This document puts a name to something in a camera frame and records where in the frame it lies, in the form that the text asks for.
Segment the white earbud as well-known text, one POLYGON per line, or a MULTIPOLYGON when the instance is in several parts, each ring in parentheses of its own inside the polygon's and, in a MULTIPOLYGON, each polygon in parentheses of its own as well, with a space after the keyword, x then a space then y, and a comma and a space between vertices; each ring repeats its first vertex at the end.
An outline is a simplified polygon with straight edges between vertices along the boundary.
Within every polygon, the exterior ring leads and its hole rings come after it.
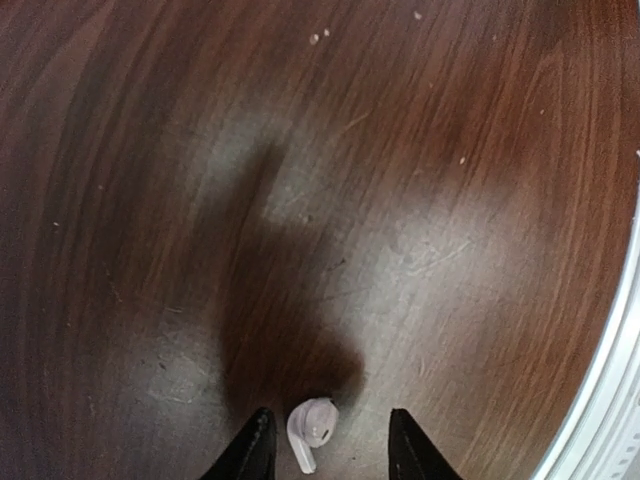
POLYGON ((306 400, 295 407, 286 422, 286 434, 303 474, 310 475, 317 465, 313 450, 323 447, 332 437, 339 410, 330 398, 306 400))

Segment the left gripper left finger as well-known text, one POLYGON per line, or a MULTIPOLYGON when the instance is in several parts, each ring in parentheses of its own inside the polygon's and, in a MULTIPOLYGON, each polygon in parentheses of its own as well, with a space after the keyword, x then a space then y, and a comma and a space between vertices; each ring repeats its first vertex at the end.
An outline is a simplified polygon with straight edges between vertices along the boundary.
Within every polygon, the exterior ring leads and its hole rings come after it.
POLYGON ((274 413, 258 408, 201 480, 273 480, 277 453, 274 413))

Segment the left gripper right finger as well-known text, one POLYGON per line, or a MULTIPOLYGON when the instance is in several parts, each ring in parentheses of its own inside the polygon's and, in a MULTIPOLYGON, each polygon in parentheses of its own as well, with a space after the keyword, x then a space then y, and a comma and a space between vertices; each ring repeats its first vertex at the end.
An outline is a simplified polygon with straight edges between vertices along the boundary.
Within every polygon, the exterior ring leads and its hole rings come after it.
POLYGON ((462 479, 406 409, 391 411, 388 460, 390 479, 462 479))

